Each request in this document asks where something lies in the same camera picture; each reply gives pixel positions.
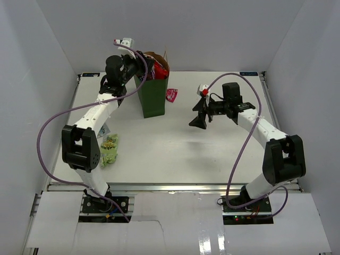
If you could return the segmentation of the aluminium front rail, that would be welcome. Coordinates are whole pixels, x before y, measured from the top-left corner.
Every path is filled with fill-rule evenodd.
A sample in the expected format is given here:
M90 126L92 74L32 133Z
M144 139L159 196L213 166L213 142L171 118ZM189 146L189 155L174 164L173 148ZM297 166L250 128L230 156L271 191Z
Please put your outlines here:
M193 191L193 192L223 192L226 191L227 184L147 184L147 183L109 183L111 191L155 191L155 192L181 192L181 191ZM69 185L60 183L51 183L48 191L82 191L84 187L79 185Z

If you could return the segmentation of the small pink snack packet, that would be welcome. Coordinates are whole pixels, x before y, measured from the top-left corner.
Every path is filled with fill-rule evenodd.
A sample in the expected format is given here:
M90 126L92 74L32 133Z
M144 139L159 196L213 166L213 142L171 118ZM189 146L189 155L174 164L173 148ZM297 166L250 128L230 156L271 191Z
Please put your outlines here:
M177 97L178 90L177 89L167 89L166 91L166 100L170 103L173 103Z

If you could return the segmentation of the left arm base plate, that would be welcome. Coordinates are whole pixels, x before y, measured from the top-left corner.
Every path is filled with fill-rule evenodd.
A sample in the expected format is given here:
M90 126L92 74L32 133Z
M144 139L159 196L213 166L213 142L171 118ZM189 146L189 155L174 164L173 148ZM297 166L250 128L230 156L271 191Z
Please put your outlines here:
M129 197L112 197L112 200L121 208L122 212L127 213L129 208ZM82 204L82 213L85 214L98 214L106 213L112 215L120 213L119 209L112 205L109 201L101 198L84 197Z

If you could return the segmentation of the blue label corner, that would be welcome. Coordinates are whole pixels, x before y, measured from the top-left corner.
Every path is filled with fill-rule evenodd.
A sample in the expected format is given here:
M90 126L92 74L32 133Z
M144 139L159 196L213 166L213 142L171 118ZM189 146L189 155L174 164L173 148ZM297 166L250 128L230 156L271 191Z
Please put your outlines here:
M82 73L82 77L99 77L100 73Z
M257 77L258 73L257 72L240 72L240 75L244 77Z

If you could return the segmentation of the purple chocolate bar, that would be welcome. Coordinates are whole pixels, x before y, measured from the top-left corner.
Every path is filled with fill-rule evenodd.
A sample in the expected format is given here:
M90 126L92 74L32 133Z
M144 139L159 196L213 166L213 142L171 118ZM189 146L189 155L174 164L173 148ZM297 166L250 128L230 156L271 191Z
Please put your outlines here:
M156 79L155 66L151 67L147 74L147 81Z

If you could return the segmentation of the green snack packet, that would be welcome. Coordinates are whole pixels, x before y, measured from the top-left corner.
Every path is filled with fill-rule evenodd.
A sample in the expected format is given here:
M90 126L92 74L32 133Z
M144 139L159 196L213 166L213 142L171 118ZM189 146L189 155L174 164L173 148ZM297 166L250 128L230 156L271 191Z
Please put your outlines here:
M100 149L100 166L105 168L113 164L117 158L118 134L109 134L103 137Z

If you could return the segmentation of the brown and green paper bag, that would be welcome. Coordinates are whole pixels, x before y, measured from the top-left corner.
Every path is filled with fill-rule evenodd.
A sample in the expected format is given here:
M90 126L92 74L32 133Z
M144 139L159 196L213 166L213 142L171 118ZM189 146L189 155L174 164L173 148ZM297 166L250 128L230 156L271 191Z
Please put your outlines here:
M167 62L166 52L164 52L162 57ZM146 80L141 89L139 89L138 97L144 118L156 117L165 114L167 86L168 78L165 80Z

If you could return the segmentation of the blue label right corner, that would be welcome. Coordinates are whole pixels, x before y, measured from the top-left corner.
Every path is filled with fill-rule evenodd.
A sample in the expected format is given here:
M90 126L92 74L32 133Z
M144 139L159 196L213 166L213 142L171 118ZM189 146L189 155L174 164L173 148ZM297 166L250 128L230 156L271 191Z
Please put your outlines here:
M240 75L244 77L257 77L258 73L257 72L240 72Z

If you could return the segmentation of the blue label left corner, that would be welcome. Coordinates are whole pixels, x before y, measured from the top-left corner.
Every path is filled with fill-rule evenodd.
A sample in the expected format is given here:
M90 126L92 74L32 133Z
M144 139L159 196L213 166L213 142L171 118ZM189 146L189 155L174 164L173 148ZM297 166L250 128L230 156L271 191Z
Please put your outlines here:
M82 73L82 77L99 77L100 73Z

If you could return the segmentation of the light blue snack packet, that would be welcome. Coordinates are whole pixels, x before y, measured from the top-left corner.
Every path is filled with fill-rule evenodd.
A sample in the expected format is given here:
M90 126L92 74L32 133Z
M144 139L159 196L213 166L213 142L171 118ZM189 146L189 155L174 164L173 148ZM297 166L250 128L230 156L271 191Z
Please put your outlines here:
M107 125L106 123L104 123L104 124L102 125L102 127L100 128L98 134L97 134L97 138L101 138L101 137L103 137L103 136L109 134L110 132L111 132L111 131L110 131L108 125Z

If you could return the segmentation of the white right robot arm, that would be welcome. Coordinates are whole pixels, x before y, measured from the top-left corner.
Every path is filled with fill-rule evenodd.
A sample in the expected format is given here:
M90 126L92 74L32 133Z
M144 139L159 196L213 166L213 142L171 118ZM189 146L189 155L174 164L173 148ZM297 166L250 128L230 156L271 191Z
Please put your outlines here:
M259 200L276 188L305 176L303 142L298 135L288 135L280 131L262 118L254 105L243 102L238 83L225 83L222 89L223 97L216 101L211 98L207 85L201 84L198 87L197 94L201 98L192 109L198 115L189 125L206 129L207 123L213 120L213 116L225 115L236 125L248 131L249 135L263 147L261 174L244 185L237 197L225 199L225 204L229 208L242 208L251 212L259 206Z

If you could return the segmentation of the large red candy bag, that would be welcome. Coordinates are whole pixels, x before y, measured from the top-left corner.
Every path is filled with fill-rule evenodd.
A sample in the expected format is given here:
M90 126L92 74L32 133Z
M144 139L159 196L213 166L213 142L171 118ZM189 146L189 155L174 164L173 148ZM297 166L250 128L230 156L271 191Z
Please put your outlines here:
M152 56L155 59L155 70L156 70L156 79L155 80L165 80L169 76L169 68L168 63L165 61L165 59L155 53L148 54L149 56Z

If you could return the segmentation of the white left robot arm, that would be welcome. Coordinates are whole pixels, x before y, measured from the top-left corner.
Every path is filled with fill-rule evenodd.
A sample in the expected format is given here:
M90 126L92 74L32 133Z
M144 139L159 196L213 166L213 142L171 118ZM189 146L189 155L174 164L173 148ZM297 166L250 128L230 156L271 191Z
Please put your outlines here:
M112 198L101 173L100 148L97 135L111 113L118 109L126 96L127 82L135 75L147 76L153 61L138 51L134 56L113 55L106 60L106 74L92 106L74 125L62 129L62 160L81 177L87 194L95 197L94 206L101 212L112 207Z

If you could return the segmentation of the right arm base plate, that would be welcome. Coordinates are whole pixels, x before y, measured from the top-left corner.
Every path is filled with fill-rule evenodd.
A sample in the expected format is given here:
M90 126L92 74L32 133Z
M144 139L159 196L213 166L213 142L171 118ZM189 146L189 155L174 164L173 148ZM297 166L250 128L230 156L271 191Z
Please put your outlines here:
M222 208L224 225L268 225L273 224L271 204L264 198L244 208L232 209L227 206L225 196L217 199Z

